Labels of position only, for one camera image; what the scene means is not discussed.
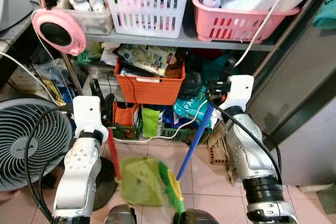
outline pink plastic basket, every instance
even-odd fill
[[[268,12],[260,11],[210,8],[201,4],[199,0],[192,1],[195,7],[198,38],[204,41],[251,41],[268,14]],[[298,12],[299,8],[294,8],[288,12],[274,12],[255,43],[258,44],[267,39],[286,16],[294,15]]]

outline green broom head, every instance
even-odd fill
[[[176,180],[175,175],[168,169],[168,167],[160,162],[159,172],[165,184],[165,192],[168,194],[171,205],[176,208],[176,212],[181,214],[184,212],[184,203],[180,182]]]

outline white plastic basket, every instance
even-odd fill
[[[108,0],[116,32],[178,38],[186,0]]]

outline pink tile floor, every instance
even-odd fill
[[[168,141],[152,141],[149,144],[116,145],[119,160],[125,157],[149,156],[157,157],[177,174],[187,153],[187,146],[182,143]],[[102,146],[103,156],[109,158],[110,152],[106,145]],[[56,168],[54,174],[62,174]],[[233,187],[226,176],[224,167],[209,163],[208,150],[199,146],[188,165],[181,181],[182,193],[186,208],[196,208],[208,211],[221,224],[248,224],[246,217],[247,201],[243,188]],[[45,199],[51,209],[56,189],[45,190]],[[336,215],[326,215],[315,193],[303,194],[295,187],[284,187],[283,195],[291,202],[301,224],[336,224]],[[165,206],[160,208],[133,206],[138,224],[170,224],[174,209]],[[116,205],[125,204],[121,192],[117,190],[110,201],[101,209],[95,211],[91,223],[102,224],[109,210]],[[1,224],[47,224],[48,221],[36,208],[27,188],[21,195],[0,203]]]

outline blue broom handle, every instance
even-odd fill
[[[183,161],[183,164],[180,168],[180,171],[179,171],[179,174],[176,178],[177,181],[180,181],[183,174],[184,174],[184,171],[191,159],[191,156],[193,155],[202,135],[203,135],[203,132],[211,118],[211,115],[212,115],[212,112],[214,111],[214,107],[210,104],[210,103],[207,103],[207,108],[206,108],[206,111],[205,111],[205,114],[203,116],[203,119],[201,121],[201,124],[199,125],[198,129],[197,129],[197,132],[196,132],[196,135],[193,139],[193,142],[191,143],[191,146],[189,148],[189,151],[187,153],[187,155],[185,156],[184,158],[184,161]]]

